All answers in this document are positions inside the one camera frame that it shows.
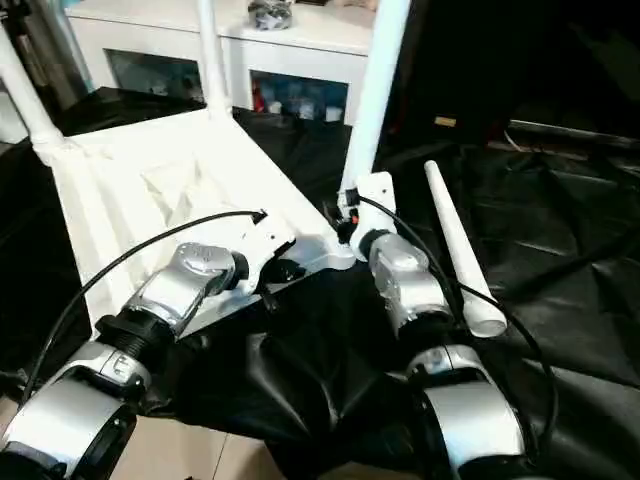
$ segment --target black connector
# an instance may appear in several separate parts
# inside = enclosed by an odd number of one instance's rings
[[[165,355],[175,343],[171,327],[145,311],[124,309],[116,317],[102,317],[96,328],[98,342],[135,358],[152,373],[163,368]]]

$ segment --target white plastic part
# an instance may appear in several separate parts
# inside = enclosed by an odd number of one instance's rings
[[[202,0],[203,48],[216,44],[211,0]],[[208,74],[221,74],[216,48],[203,54]],[[307,274],[350,268],[355,257],[336,232],[229,114],[224,84],[209,75],[208,108],[64,138],[53,126],[4,30],[0,74],[27,120],[34,150],[52,167],[82,283],[135,245],[167,229],[230,210],[264,210],[284,222],[295,245],[285,258]],[[246,247],[249,217],[199,225],[143,250],[86,296],[92,325],[114,314],[184,242]],[[265,252],[256,250],[264,257]],[[273,290],[287,285],[274,286]],[[188,335],[258,300],[225,292],[205,300]]]
[[[338,204],[345,216],[348,209],[344,192],[354,188],[356,180],[371,173],[373,167],[410,7],[411,0],[382,0],[378,8],[358,117],[340,185]]]
[[[202,86],[204,98],[210,109],[222,109],[231,113],[231,100],[222,66],[222,45],[216,33],[216,15],[213,0],[198,0],[200,44],[204,63]]]
[[[0,78],[11,95],[31,134],[33,144],[59,143],[62,134],[55,127],[36,94],[11,40],[0,24]]]
[[[458,281],[493,298],[438,164],[430,160],[425,163],[424,169]],[[500,310],[468,292],[463,291],[462,297],[462,312],[473,335],[487,338],[498,336],[505,331],[507,320]]]
[[[7,92],[0,91],[0,142],[18,143],[28,135]]]
[[[363,175],[356,182],[356,187],[359,195],[378,202],[393,213],[396,212],[393,180],[388,172]],[[358,204],[358,226],[349,239],[351,250],[354,251],[358,260],[369,261],[360,251],[360,247],[365,235],[373,230],[388,230],[391,233],[396,233],[396,226],[389,215],[373,205],[360,202]]]

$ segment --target white rod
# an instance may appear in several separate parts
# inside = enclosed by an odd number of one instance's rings
[[[438,164],[430,160],[424,164],[424,169],[458,281],[493,298]],[[462,298],[462,313],[473,335],[481,338],[495,337],[505,331],[507,320],[500,310],[465,291],[462,292]]]
[[[0,78],[29,130],[31,142],[34,145],[61,142],[62,134],[49,118],[2,24]]]
[[[410,7],[411,0],[380,2],[341,193],[354,188],[357,178],[371,173],[373,168]]]
[[[200,72],[200,77],[204,80],[202,88],[209,109],[230,113],[231,102],[224,76],[222,44],[216,33],[216,15],[213,2],[214,0],[198,0],[202,68],[204,70]]]

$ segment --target black cable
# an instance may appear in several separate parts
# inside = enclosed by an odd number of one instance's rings
[[[405,221],[403,221],[398,215],[396,215],[394,212],[386,208],[384,205],[379,204],[375,200],[371,200],[370,198],[366,198],[362,196],[360,196],[359,199],[361,202],[368,203],[369,205],[376,207],[377,209],[379,209],[380,211],[384,212],[389,217],[391,217],[394,220],[394,222],[396,222],[398,225],[400,225],[404,229],[406,234],[409,237],[411,237],[411,239],[415,242],[415,244],[426,253],[427,257],[429,258],[429,262],[431,263],[431,266],[433,266],[434,275],[436,275],[436,277],[438,277],[438,280],[441,282],[443,291],[445,289],[450,290],[451,297],[455,298],[455,296],[453,295],[453,289],[451,287],[451,284],[453,283],[458,288],[480,298],[481,300],[484,300],[490,305],[493,305],[495,308],[497,308],[504,314],[506,319],[511,324],[513,324],[516,330],[518,330],[520,335],[522,335],[522,337],[525,339],[525,341],[527,342],[527,345],[534,353],[536,359],[538,360],[538,362],[540,362],[542,370],[545,374],[545,378],[547,379],[547,393],[548,393],[547,416],[545,419],[542,432],[540,433],[540,435],[538,435],[538,438],[537,438],[536,458],[531,460],[535,461],[539,459],[543,454],[548,452],[550,448],[551,438],[553,436],[553,431],[555,430],[556,423],[558,420],[559,399],[558,399],[558,387],[556,385],[555,374],[553,373],[553,369],[551,368],[551,365],[549,364],[546,357],[544,356],[544,353],[542,352],[540,345],[538,345],[538,342],[536,342],[535,338],[526,329],[524,324],[514,314],[512,314],[506,307],[504,307],[503,305],[495,301],[493,298],[487,297],[486,295],[478,292],[477,290],[469,287],[468,285],[465,285],[459,282],[457,279],[450,278],[448,275],[446,275],[444,270],[438,263],[437,259],[435,258],[433,252],[431,252],[429,247],[427,247],[426,243],[422,240],[422,238],[420,238],[420,236],[415,232],[415,230],[411,228],[411,226],[409,226]],[[457,313],[461,314],[462,312],[457,308],[457,305],[456,305],[455,310],[454,310],[454,307],[452,307],[452,313],[456,315]]]
[[[199,218],[197,220],[193,220],[191,222],[187,222],[187,223],[185,223],[183,225],[180,225],[178,227],[174,227],[174,228],[172,228],[170,230],[167,230],[166,232],[163,232],[163,233],[161,233],[159,235],[156,235],[155,237],[152,237],[149,240],[146,240],[146,241],[142,242],[139,245],[136,245],[131,250],[128,250],[127,252],[125,252],[124,254],[119,256],[118,258],[116,258],[109,265],[107,265],[102,270],[100,270],[95,276],[93,276],[91,278],[91,280],[89,280],[74,295],[74,297],[71,299],[71,301],[64,308],[64,310],[62,311],[62,313],[60,314],[60,316],[58,317],[58,319],[54,323],[53,327],[51,328],[51,330],[49,332],[49,336],[47,337],[47,341],[45,342],[44,347],[40,351],[40,354],[38,355],[38,358],[36,359],[36,362],[35,362],[35,364],[33,366],[33,370],[31,372],[31,375],[29,376],[29,380],[27,381],[27,384],[24,387],[24,392],[22,394],[22,399],[20,401],[20,406],[22,407],[27,402],[27,400],[29,400],[29,398],[31,397],[31,394],[33,393],[33,389],[34,389],[35,384],[36,384],[36,380],[38,378],[38,373],[40,372],[40,370],[42,368],[44,360],[47,357],[47,354],[49,353],[49,350],[51,349],[51,347],[52,347],[52,345],[53,345],[53,343],[54,343],[54,341],[56,339],[56,336],[58,335],[58,332],[60,331],[62,326],[67,321],[67,317],[69,317],[69,314],[71,313],[71,311],[76,307],[76,304],[78,302],[80,302],[82,300],[82,298],[84,298],[85,294],[96,283],[98,283],[105,275],[107,275],[111,270],[113,270],[118,265],[120,265],[121,263],[123,263],[124,261],[126,261],[127,259],[132,257],[133,255],[138,253],[140,250],[142,250],[144,248],[147,248],[149,245],[153,245],[154,243],[159,242],[160,240],[164,240],[165,238],[170,237],[171,235],[175,235],[176,233],[182,232],[183,230],[187,230],[189,228],[195,227],[195,226],[200,225],[202,223],[211,222],[213,220],[218,220],[218,219],[221,219],[221,218],[244,217],[244,216],[253,217],[254,221],[256,221],[259,218],[261,218],[263,215],[264,215],[264,213],[262,213],[262,212],[252,212],[252,211],[248,211],[248,210],[239,210],[239,211],[234,211],[234,212],[223,212],[223,213],[217,213],[215,215],[208,215],[206,217],[202,217],[202,218]]]

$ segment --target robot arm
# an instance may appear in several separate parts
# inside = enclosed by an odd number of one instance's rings
[[[409,362],[422,425],[414,429],[429,458],[428,478],[512,480],[536,476],[526,457],[524,433],[468,334],[455,328],[441,285],[425,252],[360,203],[362,195],[395,210],[388,174],[362,177],[352,204],[357,227],[351,247],[368,261],[376,287]]]
[[[203,300],[226,290],[251,295],[262,267],[293,240],[265,217],[240,252],[180,245],[18,412],[0,443],[0,478],[109,478],[135,428],[137,402]]]

